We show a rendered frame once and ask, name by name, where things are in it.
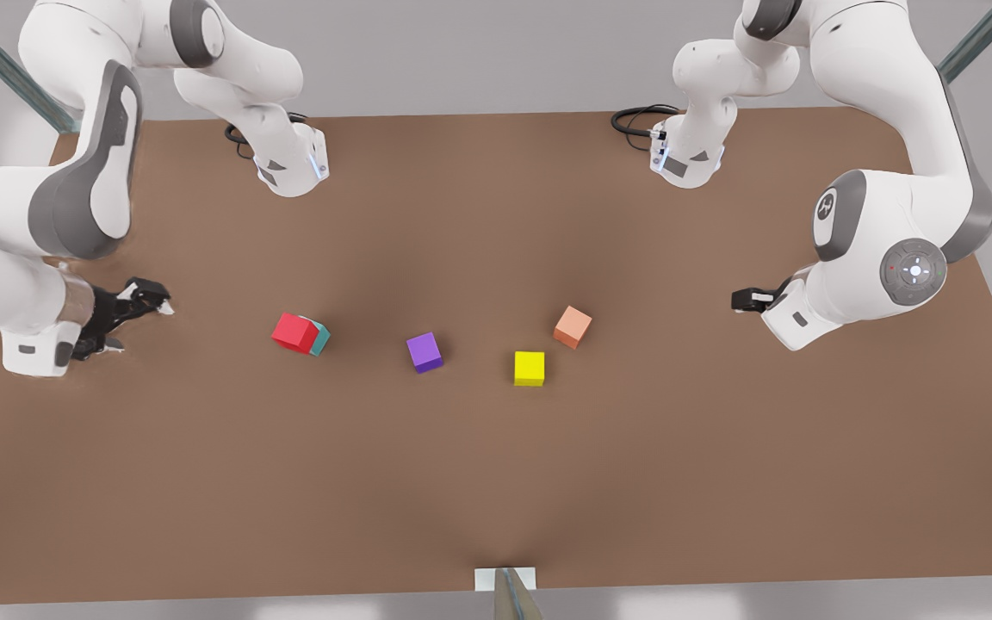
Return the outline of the red wooden cube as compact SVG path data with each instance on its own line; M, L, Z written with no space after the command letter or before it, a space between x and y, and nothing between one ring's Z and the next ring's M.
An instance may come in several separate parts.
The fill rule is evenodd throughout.
M284 349L311 356L320 329L314 321L292 313L281 313L271 338Z

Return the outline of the teal wooden cube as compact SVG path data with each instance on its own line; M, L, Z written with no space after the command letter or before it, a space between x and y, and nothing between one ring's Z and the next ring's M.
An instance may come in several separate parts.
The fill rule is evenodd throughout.
M326 347L331 333L323 323L312 320L304 315L298 317L302 321L302 332L298 342L298 350L307 356L318 357Z

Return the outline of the orange wooden cube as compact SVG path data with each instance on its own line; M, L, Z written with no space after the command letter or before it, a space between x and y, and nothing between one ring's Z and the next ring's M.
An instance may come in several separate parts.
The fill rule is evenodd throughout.
M568 306L556 322L554 338L568 348L578 349L586 330L592 322L591 315L582 313L576 307Z

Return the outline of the purple wooden cube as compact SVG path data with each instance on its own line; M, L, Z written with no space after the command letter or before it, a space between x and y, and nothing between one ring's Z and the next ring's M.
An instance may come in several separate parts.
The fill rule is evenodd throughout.
M406 341L406 346L408 346L412 365L418 373L429 372L429 370L441 368L443 365L443 356L432 332L409 338Z

